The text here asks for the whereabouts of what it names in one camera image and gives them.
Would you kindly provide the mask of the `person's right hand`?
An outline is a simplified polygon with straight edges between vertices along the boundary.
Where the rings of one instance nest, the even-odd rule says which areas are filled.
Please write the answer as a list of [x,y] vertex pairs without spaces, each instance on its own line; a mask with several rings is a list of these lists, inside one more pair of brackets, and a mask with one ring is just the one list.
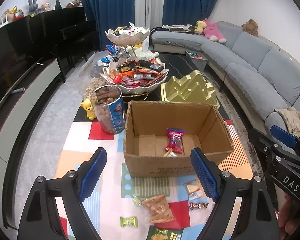
[[288,194],[285,194],[285,203],[281,207],[277,219],[281,240],[285,239],[288,235],[291,236],[300,226],[300,216],[293,218],[291,211],[292,199]]

